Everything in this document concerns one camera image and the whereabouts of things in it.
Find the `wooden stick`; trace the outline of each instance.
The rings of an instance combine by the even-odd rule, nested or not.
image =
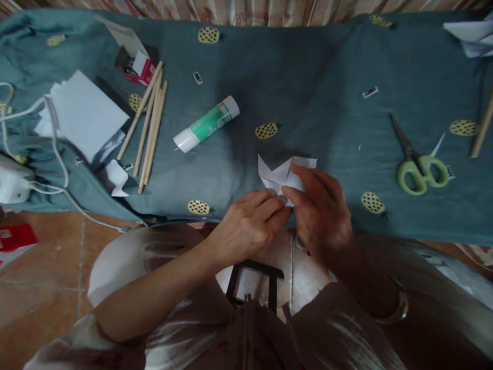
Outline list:
[[[147,135],[147,147],[145,148],[144,165],[142,166],[142,173],[140,175],[139,194],[142,194],[142,191],[144,190],[145,174],[147,173],[147,167],[149,166],[150,149],[152,147],[152,142],[154,139],[154,131],[158,115],[158,107],[161,101],[161,94],[162,90],[158,87],[156,96],[154,97],[153,116],[150,121],[149,134]]]
[[[118,153],[117,160],[122,160],[123,154],[125,153],[125,150],[127,150],[128,143],[130,142],[130,139],[132,138],[132,135],[134,134],[135,127],[137,126],[137,121],[139,121],[140,115],[142,114],[142,111],[144,110],[145,103],[147,103],[147,99],[149,99],[149,95],[153,90],[154,83],[156,82],[158,78],[158,74],[161,71],[161,68],[163,67],[163,62],[159,62],[158,66],[156,67],[156,70],[154,71],[154,76],[151,79],[149,86],[147,87],[147,90],[145,91],[144,97],[142,98],[142,101],[140,102],[139,109],[137,110],[137,113],[135,113],[134,121],[132,122],[132,125],[130,126],[130,129],[128,130],[127,136],[125,137],[125,140],[123,141],[122,148],[120,149],[120,152]]]
[[[476,132],[476,138],[474,140],[474,145],[471,150],[470,157],[477,158],[481,146],[483,145],[484,136],[488,130],[489,123],[493,117],[493,87],[491,89],[491,96],[489,97],[488,106],[486,107],[486,112],[484,113],[483,120],[481,121],[478,131]]]
[[[162,89],[161,105],[159,107],[159,112],[158,112],[158,120],[156,123],[156,128],[155,128],[155,133],[154,133],[153,146],[150,150],[149,165],[147,166],[147,174],[145,176],[144,184],[146,184],[146,185],[149,183],[150,171],[153,167],[154,153],[156,152],[156,144],[158,142],[159,127],[161,126],[161,118],[163,117],[164,101],[166,100],[167,91],[168,91],[168,80],[164,81],[164,86]]]
[[[139,174],[140,161],[142,160],[142,153],[144,151],[145,137],[147,136],[147,128],[149,127],[149,120],[150,117],[152,116],[154,99],[156,98],[156,91],[158,90],[159,86],[161,86],[162,78],[163,78],[163,70],[159,72],[158,79],[154,84],[153,92],[150,95],[149,104],[147,105],[147,114],[145,116],[144,127],[142,128],[142,134],[140,136],[139,150],[137,151],[137,158],[135,159],[134,177],[136,177]]]

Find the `green scissors handle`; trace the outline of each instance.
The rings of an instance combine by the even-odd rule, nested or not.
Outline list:
[[[402,162],[397,169],[397,182],[399,183],[399,186],[402,188],[402,190],[411,195],[421,195],[426,193],[428,185],[433,188],[441,188],[447,185],[448,170],[441,160],[431,156],[421,156],[418,158],[418,161],[420,162],[424,174],[420,172],[416,163],[408,160]],[[431,173],[430,167],[432,165],[438,169],[438,181],[435,180],[433,174]],[[412,180],[416,184],[415,190],[410,189],[406,185],[405,176],[408,173],[411,175]]]

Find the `glue stick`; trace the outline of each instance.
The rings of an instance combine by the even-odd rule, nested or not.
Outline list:
[[[173,141],[182,152],[188,153],[239,114],[238,104],[232,96],[228,96],[202,118],[175,136]]]

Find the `red object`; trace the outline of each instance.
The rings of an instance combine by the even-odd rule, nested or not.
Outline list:
[[[150,61],[150,59],[145,61],[144,69],[142,70],[142,77],[127,75],[124,71],[118,69],[118,72],[124,75],[127,80],[140,83],[144,86],[149,85],[149,82],[153,79],[155,71],[156,66]]]
[[[0,227],[0,253],[36,243],[36,235],[28,224]]]

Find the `striped fabric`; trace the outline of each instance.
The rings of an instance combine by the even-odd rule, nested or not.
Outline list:
[[[35,7],[108,10],[217,25],[299,27],[344,22],[361,13],[479,9],[489,0],[2,0],[0,15]]]

